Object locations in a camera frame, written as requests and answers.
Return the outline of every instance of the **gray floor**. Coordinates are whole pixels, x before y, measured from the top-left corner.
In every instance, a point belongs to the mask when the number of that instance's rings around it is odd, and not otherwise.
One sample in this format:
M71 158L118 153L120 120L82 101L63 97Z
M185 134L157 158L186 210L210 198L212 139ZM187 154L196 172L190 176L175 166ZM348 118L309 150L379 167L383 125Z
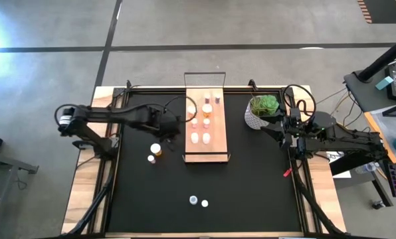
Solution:
M0 1L0 47L104 46L115 0ZM114 46L285 44L396 41L396 25L368 25L355 0L124 0ZM225 71L226 85L308 84L317 100L342 88L342 77L367 66L385 48L112 52L102 85L183 84L183 73ZM0 53L2 153L38 164L20 177L0 218L0 238L60 232L78 151L58 136L53 110L90 102L101 52ZM318 105L331 112L340 96ZM351 102L335 113L342 121ZM359 114L355 109L350 119ZM366 127L360 118L351 125ZM393 208L371 210L371 184L338 191L347 231L396 238Z

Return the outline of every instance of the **potted plant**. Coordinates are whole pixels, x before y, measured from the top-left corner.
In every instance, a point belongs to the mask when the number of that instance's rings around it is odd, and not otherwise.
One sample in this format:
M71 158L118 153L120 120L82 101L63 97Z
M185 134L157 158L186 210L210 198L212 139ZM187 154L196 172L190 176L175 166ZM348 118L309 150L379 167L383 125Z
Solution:
M279 103L275 96L253 96L245 110L245 122L252 129L267 126L269 122L260 119L260 117L275 114L278 107Z

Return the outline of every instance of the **plant pot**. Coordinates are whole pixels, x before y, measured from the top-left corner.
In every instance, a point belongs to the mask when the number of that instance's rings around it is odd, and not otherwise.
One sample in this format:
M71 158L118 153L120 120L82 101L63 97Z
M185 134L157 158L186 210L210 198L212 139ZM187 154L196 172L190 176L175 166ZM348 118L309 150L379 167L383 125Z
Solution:
M247 109L245 110L244 119L245 119L245 123L247 123L247 125L251 129L258 130L258 129L260 129L260 127L264 127L269 124L269 122L264 121L263 119L260 119L258 116L254 115L251 112L250 102L248 103Z

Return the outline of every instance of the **green plant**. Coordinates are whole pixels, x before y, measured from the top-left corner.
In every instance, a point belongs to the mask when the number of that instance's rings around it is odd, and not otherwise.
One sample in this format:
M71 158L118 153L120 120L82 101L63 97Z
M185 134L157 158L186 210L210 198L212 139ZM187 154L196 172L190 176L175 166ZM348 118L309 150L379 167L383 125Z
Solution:
M250 101L251 112L256 116L269 116L275 114L278 107L278 100L271 95L255 96Z

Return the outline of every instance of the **wooden table frame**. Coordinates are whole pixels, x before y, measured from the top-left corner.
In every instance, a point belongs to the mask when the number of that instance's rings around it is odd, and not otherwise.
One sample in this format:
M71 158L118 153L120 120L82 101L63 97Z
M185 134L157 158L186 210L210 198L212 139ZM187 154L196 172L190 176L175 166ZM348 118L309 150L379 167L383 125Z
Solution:
M281 88L282 86L259 86L259 90L265 88ZM101 86L97 87L94 93L92 106L94 107L106 107L111 104L113 100L117 102L117 106L121 106L121 100L114 97L117 92L114 92L115 88L125 88L125 87L113 87L113 86ZM185 89L185 86L138 86L135 87L136 90L146 91L152 89ZM220 88L220 86L192 86L192 88ZM237 88L237 89L251 89L251 86L225 86L225 88ZM294 100L305 100L308 106L312 106L312 100L310 97L299 88L294 89ZM116 133L119 129L117 125L107 125L106 123L89 123L88 126L93 129L98 135L106 136ZM84 150L80 152L78 158L78 164L89 159L93 156L92 150ZM117 161L103 162L99 159L93 159L87 164L82 165L81 168L77 169L71 188L70 198L68 200L67 210L64 217L64 222L62 225L62 233L69 232L76 223L81 219L83 214L87 211L88 207L91 205L93 198L96 193L102 188L102 179L105 179L109 174L110 169L116 172ZM330 166L325 159L314 157L308 161L308 173L305 174L304 170L306 167L300 169L300 175L302 180L305 181L306 175L312 180L312 186L315 198L326 213L328 218L340 229L346 231L344 225L343 216L341 213L340 204L338 202L336 188L334 185L334 180L332 179L332 174ZM94 226L87 227L83 233L99 232L101 226L105 223L104 215L104 205L108 204L110 199L105 199L102 201L96 212L96 220ZM317 225L314 224L314 213L312 212L310 205L306 202L306 199L302 197L302 202L304 204L304 211L306 214L306 220L308 222L308 228L310 232L315 232ZM155 233L106 233L105 237L267 237L267 236L302 236L302 232L224 232L224 233L168 233L168 234L155 234Z

